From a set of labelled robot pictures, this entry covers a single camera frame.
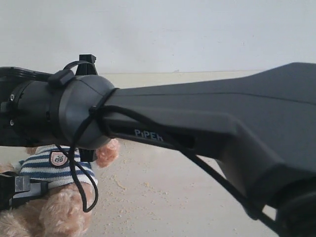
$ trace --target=striped shirt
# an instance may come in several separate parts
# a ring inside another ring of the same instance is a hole
[[[91,164],[80,161],[78,149],[75,152],[75,161],[89,173],[97,184],[98,181],[95,178]],[[15,168],[20,170],[20,175],[29,175],[31,179],[47,181],[49,189],[74,182],[68,158],[54,145],[38,147],[34,155],[20,161]],[[78,167],[76,167],[76,173],[80,182],[92,185],[89,178]]]

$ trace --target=stuffed animal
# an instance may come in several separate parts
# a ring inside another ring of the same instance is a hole
[[[31,200],[17,209],[0,213],[0,237],[81,237],[88,230],[91,211],[85,213],[81,196],[70,173],[67,157],[57,147],[26,148],[30,157],[17,164],[0,165],[0,173],[13,171],[30,178],[48,181],[48,194]],[[119,154],[119,142],[112,139],[96,150],[98,167],[109,166]],[[75,160],[80,161],[76,149]],[[89,162],[80,162],[97,184]],[[93,187],[80,170],[78,179],[87,197],[88,207],[93,203]]]

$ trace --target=plush fur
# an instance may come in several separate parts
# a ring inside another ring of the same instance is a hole
[[[36,148],[27,148],[29,155]],[[112,139],[96,150],[97,165],[109,166],[119,155],[119,142]],[[0,165],[0,173],[14,171],[12,164]],[[93,187],[81,183],[88,201],[93,203]],[[84,213],[75,183],[53,188],[44,197],[0,213],[0,237],[81,237],[89,228],[92,212]]]

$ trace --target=patch badge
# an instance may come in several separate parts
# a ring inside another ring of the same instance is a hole
[[[63,168],[68,162],[68,157],[62,152],[51,152],[49,163],[55,168]]]

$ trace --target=robotic arm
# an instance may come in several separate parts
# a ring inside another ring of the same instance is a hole
[[[94,113],[76,142],[83,151],[114,137],[180,150],[280,236],[316,234],[316,64],[117,89],[97,75],[95,59],[81,55],[77,64],[90,64],[76,75],[75,64],[53,75],[0,68],[0,145],[70,146]],[[227,180],[196,155],[216,159]],[[265,205],[277,210],[274,221],[262,213]]]

